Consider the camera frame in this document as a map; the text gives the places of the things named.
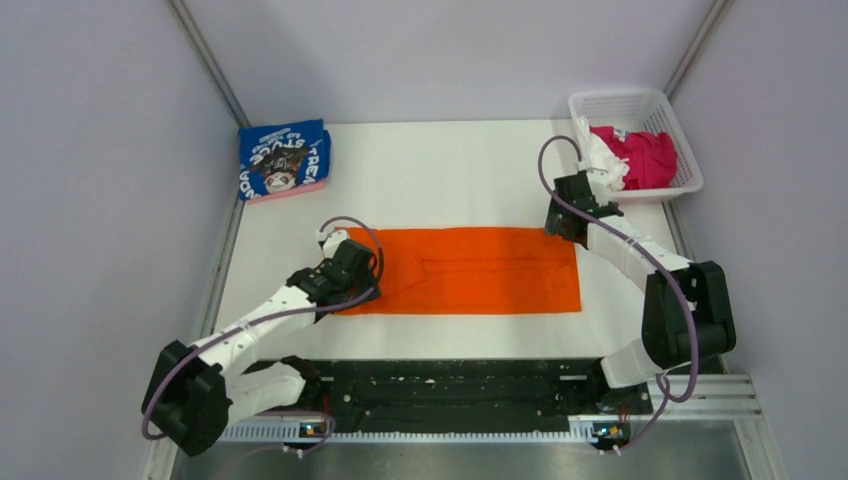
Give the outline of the orange t-shirt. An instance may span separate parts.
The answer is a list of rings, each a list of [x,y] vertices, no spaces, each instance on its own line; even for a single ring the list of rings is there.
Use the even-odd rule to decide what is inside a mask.
[[[353,315],[512,315],[582,309],[573,243],[541,228],[380,229],[351,238],[381,245],[378,299]]]

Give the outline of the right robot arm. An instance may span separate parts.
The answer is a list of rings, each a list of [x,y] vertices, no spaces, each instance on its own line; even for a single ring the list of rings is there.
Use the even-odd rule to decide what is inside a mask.
[[[618,205],[593,191],[580,171],[545,186],[551,196],[544,230],[603,258],[644,295],[640,333],[598,362],[586,385],[589,404],[612,412],[627,387],[684,364],[699,365],[737,344],[725,272],[713,261],[695,262],[640,232]]]

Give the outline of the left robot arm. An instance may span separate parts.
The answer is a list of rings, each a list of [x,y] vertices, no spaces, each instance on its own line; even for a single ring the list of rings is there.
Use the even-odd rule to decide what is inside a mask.
[[[258,307],[191,344],[174,340],[159,353],[141,405],[147,440],[171,440],[197,456],[226,429],[276,407],[308,413],[320,386],[309,363],[285,355],[283,340],[329,314],[375,300],[384,271],[376,233],[367,246],[346,230],[321,229],[322,259],[295,271]]]

